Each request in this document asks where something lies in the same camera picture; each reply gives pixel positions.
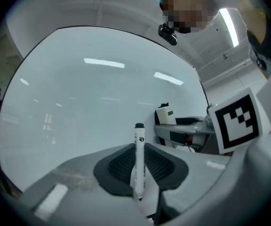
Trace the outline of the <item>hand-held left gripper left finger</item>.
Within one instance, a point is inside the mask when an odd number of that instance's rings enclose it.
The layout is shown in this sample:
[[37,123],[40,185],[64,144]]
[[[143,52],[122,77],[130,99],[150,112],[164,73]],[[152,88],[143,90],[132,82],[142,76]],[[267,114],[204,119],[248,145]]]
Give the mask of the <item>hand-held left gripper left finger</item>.
[[153,226],[154,198],[136,199],[132,144],[67,160],[30,186],[17,213],[30,226]]

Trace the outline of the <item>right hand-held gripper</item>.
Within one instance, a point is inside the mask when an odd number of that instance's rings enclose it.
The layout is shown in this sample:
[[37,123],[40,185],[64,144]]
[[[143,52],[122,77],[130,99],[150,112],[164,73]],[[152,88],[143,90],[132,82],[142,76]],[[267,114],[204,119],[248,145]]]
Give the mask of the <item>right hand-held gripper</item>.
[[208,105],[206,112],[206,117],[176,118],[177,125],[156,125],[155,133],[174,145],[203,147],[201,153],[227,154],[271,130],[269,118],[252,88]]

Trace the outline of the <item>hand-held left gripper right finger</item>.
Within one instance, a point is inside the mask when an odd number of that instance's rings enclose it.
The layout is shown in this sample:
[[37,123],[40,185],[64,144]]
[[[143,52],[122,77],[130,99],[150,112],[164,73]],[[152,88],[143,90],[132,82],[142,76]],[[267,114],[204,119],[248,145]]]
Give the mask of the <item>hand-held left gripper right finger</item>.
[[157,226],[262,226],[271,219],[271,132],[219,156],[145,145]]

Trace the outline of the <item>white whiteboard eraser black felt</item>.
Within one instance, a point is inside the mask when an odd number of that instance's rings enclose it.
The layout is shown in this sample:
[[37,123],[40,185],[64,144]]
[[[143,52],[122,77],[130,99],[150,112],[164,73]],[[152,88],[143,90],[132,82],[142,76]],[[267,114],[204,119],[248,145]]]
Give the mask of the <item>white whiteboard eraser black felt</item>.
[[176,125],[175,115],[169,103],[162,103],[161,106],[155,110],[154,118],[156,125]]

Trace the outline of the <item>large white whiteboard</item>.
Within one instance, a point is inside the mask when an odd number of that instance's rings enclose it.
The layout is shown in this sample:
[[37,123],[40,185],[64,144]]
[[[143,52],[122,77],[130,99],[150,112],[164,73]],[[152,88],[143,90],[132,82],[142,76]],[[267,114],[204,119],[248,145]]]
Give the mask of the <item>large white whiteboard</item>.
[[166,47],[105,27],[54,31],[23,60],[0,110],[0,166],[25,191],[63,162],[133,141],[155,142],[154,112],[204,116],[195,68]]

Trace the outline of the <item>long ceiling light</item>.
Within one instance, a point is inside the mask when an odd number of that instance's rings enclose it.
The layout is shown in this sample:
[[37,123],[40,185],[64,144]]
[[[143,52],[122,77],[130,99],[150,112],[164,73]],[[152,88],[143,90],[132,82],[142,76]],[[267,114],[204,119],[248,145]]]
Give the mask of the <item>long ceiling light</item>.
[[237,36],[236,29],[235,29],[234,23],[232,21],[232,18],[229,14],[228,9],[222,8],[219,10],[219,12],[220,12],[220,14],[225,22],[225,25],[228,29],[233,47],[238,46],[239,45],[238,36]]

